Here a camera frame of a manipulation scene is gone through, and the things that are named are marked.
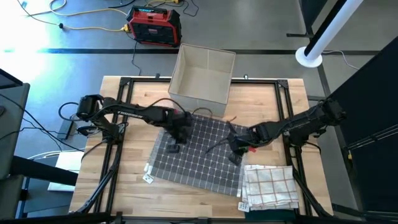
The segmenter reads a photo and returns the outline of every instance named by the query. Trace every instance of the wooden tabletop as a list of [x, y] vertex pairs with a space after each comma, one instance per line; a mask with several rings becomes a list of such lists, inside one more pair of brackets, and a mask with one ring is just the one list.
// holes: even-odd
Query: wooden tabletop
[[[116, 98], [119, 81], [120, 77], [104, 77], [100, 94]], [[168, 83], [135, 83], [131, 103], [147, 106], [159, 98], [169, 97], [168, 87]], [[289, 88], [294, 113], [307, 110], [308, 101], [303, 80], [289, 79]], [[285, 117], [288, 117], [284, 92], [281, 91], [281, 94]], [[162, 101], [159, 105], [172, 107], [171, 102], [168, 101]], [[252, 126], [263, 121], [278, 121], [274, 87], [259, 84], [232, 84], [225, 116], [222, 119], [228, 120], [235, 116], [233, 123], [244, 126]], [[147, 184], [142, 176], [159, 128], [134, 118], [129, 118], [128, 122], [112, 214], [123, 212], [124, 216], [135, 217], [244, 218], [244, 213], [237, 209], [240, 198], [159, 178]], [[86, 149], [100, 141], [100, 134], [89, 138]], [[98, 185], [105, 149], [106, 145], [103, 144], [84, 158], [70, 206], [71, 211], [79, 209]], [[302, 158], [308, 188], [325, 210], [333, 213], [319, 151], [313, 146], [304, 146]], [[282, 138], [259, 148], [256, 153], [250, 152], [248, 164], [285, 165]], [[300, 212], [304, 214], [302, 194], [298, 185], [297, 190]], [[107, 197], [108, 188], [104, 192], [101, 211], [104, 211]]]

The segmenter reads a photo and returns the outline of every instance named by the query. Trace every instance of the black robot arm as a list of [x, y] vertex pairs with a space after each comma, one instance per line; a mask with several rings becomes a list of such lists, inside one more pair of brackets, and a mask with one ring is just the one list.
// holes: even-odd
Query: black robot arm
[[289, 144], [303, 146], [309, 135], [318, 136], [325, 132], [326, 126], [336, 126], [346, 118], [337, 101], [326, 99], [310, 109], [282, 121], [268, 121], [248, 128], [245, 134], [238, 134], [229, 126], [228, 144], [232, 150], [229, 159], [239, 164], [241, 156], [248, 151], [248, 147], [261, 147], [271, 143], [281, 134], [288, 135]]
[[120, 140], [120, 126], [110, 123], [104, 116], [118, 113], [144, 120], [153, 126], [164, 128], [176, 143], [186, 143], [190, 135], [192, 116], [164, 106], [143, 107], [117, 101], [101, 95], [87, 95], [80, 99], [76, 115], [83, 121], [91, 121], [103, 132], [103, 139], [116, 143]]

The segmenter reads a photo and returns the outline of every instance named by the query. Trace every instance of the grid mat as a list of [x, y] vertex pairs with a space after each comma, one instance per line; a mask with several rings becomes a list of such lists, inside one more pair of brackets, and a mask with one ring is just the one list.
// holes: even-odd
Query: grid mat
[[[187, 184], [201, 189], [208, 189], [226, 195], [240, 197], [243, 182], [244, 159], [240, 166], [228, 160], [232, 152], [228, 144], [207, 149], [225, 138], [229, 128], [225, 121], [193, 115], [193, 132], [180, 152], [171, 154], [166, 151], [169, 144], [174, 144], [171, 135], [162, 129], [156, 139], [148, 162], [150, 175]], [[247, 127], [232, 124], [237, 133]]]

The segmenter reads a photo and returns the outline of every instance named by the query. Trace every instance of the concrete floor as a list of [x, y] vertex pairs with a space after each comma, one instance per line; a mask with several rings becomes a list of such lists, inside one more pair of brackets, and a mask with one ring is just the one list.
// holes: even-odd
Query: concrete floor
[[[182, 41], [185, 43], [218, 49], [284, 50], [295, 50], [308, 44], [308, 39], [288, 38], [285, 35], [304, 33], [297, 0], [194, 1], [200, 7], [196, 17], [186, 16], [182, 14], [182, 8], [175, 8], [181, 14]], [[39, 4], [37, 1], [28, 1], [27, 10], [31, 13], [46, 11], [46, 2], [49, 0], [41, 2]], [[314, 31], [334, 2], [335, 0], [331, 0], [327, 3], [314, 24]], [[60, 12], [99, 9], [119, 3], [118, 0], [88, 0], [84, 3], [69, 0]], [[136, 4], [145, 3], [143, 0], [137, 0]], [[83, 95], [98, 93], [103, 76], [138, 74], [137, 69], [131, 65], [132, 55], [129, 54], [35, 52], [41, 48], [131, 49], [134, 41], [123, 33], [102, 30], [63, 31], [56, 26], [21, 16], [24, 12], [19, 9], [16, 1], [2, 1], [0, 9], [7, 9], [4, 12], [0, 11], [1, 17], [7, 17], [1, 19], [1, 30], [12, 30], [2, 34], [0, 67], [23, 82], [31, 84], [27, 110], [49, 130], [58, 131], [62, 123], [57, 115], [58, 107], [67, 101], [78, 101]], [[188, 11], [192, 10], [193, 6], [190, 4]], [[398, 1], [395, 0], [365, 0], [327, 49], [381, 50], [398, 35], [398, 30], [392, 29], [398, 20], [397, 10]], [[117, 12], [99, 12], [75, 17], [45, 14], [37, 17], [76, 27], [106, 26], [119, 29], [126, 23], [124, 16]], [[138, 44], [137, 48], [163, 47]], [[12, 53], [4, 53], [7, 49], [11, 49]], [[326, 55], [323, 58], [331, 91], [337, 89], [355, 72], [345, 65], [342, 56]], [[370, 58], [371, 56], [347, 56], [348, 62], [357, 67], [364, 65]], [[138, 54], [135, 63], [142, 68], [142, 75], [160, 73], [169, 76], [174, 68], [175, 59], [174, 54]], [[244, 74], [252, 78], [303, 78], [308, 95], [325, 96], [317, 69], [302, 67], [295, 61], [294, 55], [237, 55], [233, 76], [242, 77]], [[65, 114], [72, 114], [73, 111], [72, 107], [65, 108]], [[74, 136], [68, 142], [76, 147], [84, 147], [86, 139]], [[322, 160], [331, 201], [356, 208], [333, 128], [328, 130], [318, 143], [324, 152]], [[57, 150], [57, 146], [46, 135], [27, 130], [20, 133], [16, 155], [29, 157], [54, 150]]]

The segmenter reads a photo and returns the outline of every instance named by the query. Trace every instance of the cardboard box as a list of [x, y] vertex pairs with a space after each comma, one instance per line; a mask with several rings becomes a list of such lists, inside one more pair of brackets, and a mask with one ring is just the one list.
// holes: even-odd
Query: cardboard box
[[[223, 116], [234, 61], [234, 52], [182, 44], [170, 82], [171, 99], [187, 111], [204, 107]], [[208, 114], [206, 110], [197, 113]]]

